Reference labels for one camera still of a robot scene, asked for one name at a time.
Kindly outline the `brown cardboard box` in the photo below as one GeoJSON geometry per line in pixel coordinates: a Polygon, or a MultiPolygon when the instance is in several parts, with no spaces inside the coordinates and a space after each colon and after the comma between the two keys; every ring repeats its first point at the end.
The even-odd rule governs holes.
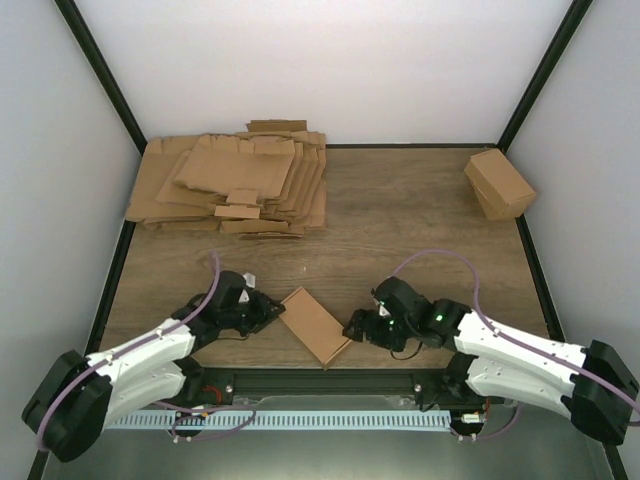
{"type": "Polygon", "coordinates": [[[299,287],[283,301],[280,319],[327,370],[352,343],[343,326],[305,288],[299,287]]]}
{"type": "Polygon", "coordinates": [[[499,149],[472,155],[464,173],[489,220],[517,218],[536,198],[534,189],[499,149]]]}

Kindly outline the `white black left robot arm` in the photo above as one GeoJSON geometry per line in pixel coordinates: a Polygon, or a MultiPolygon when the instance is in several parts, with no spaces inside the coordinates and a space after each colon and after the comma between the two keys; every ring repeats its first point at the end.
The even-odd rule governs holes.
{"type": "Polygon", "coordinates": [[[251,274],[224,270],[151,331],[120,346],[60,355],[27,402],[22,422],[59,461],[84,454],[117,420],[156,402],[193,404],[204,392],[194,354],[232,330],[256,334],[285,311],[251,274]]]}

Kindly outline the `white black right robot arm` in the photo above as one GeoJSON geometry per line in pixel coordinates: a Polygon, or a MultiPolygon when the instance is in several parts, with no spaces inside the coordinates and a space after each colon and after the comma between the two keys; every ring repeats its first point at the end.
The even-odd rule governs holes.
{"type": "Polygon", "coordinates": [[[354,311],[344,336],[392,353],[410,339],[453,352],[444,378],[451,400],[511,399],[553,411],[604,444],[624,442],[639,383],[610,345],[538,337],[485,319],[465,304],[430,301],[395,276],[372,297],[374,308],[354,311]]]}

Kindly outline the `folded brown cardboard box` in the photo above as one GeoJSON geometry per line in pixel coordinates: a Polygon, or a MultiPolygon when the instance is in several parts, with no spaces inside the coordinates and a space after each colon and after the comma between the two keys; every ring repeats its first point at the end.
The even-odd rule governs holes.
{"type": "Polygon", "coordinates": [[[536,198],[534,189],[499,149],[472,155],[464,173],[489,220],[517,218],[536,198]]]}

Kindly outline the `stack of flat cardboard blanks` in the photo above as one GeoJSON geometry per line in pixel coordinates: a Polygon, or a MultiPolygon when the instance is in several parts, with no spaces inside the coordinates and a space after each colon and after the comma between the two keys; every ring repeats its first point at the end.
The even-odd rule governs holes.
{"type": "Polygon", "coordinates": [[[252,120],[245,131],[156,137],[126,211],[148,229],[301,238],[326,226],[327,142],[304,120],[252,120]]]}

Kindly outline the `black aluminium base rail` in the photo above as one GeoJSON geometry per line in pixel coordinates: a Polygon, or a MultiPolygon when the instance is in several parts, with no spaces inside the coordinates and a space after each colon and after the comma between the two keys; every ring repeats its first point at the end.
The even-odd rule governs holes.
{"type": "Polygon", "coordinates": [[[472,409],[485,405],[486,400],[475,393],[451,393],[444,375],[443,369],[203,368],[185,394],[170,394],[163,400],[191,407],[230,405],[241,398],[369,395],[406,397],[424,407],[472,409]]]}

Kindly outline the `black left frame post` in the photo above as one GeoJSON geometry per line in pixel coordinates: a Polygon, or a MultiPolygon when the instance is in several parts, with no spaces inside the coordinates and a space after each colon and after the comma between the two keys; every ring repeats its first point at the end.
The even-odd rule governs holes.
{"type": "Polygon", "coordinates": [[[54,4],[91,66],[97,80],[101,84],[136,149],[140,154],[142,154],[147,145],[145,135],[142,132],[79,7],[76,2],[72,0],[54,0],[54,4]]]}

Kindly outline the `black frame post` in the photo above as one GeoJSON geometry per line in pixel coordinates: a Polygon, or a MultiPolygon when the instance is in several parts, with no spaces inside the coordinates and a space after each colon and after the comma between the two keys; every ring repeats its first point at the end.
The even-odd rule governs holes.
{"type": "Polygon", "coordinates": [[[521,127],[524,125],[525,120],[535,105],[539,95],[554,72],[555,67],[558,65],[592,4],[593,0],[573,0],[570,3],[496,144],[497,148],[503,153],[508,151],[521,127]]]}
{"type": "Polygon", "coordinates": [[[72,0],[54,0],[54,4],[91,66],[97,80],[101,84],[136,149],[140,154],[142,154],[147,145],[145,135],[142,132],[79,7],[76,2],[72,0]]]}

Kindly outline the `black right frame post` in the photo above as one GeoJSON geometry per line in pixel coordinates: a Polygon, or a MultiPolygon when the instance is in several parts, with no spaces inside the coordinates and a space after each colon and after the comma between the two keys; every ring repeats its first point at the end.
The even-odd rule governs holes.
{"type": "Polygon", "coordinates": [[[496,144],[497,148],[503,153],[508,151],[521,127],[524,125],[525,120],[535,105],[539,95],[554,72],[555,67],[558,65],[592,4],[593,0],[573,0],[570,3],[496,144]]]}

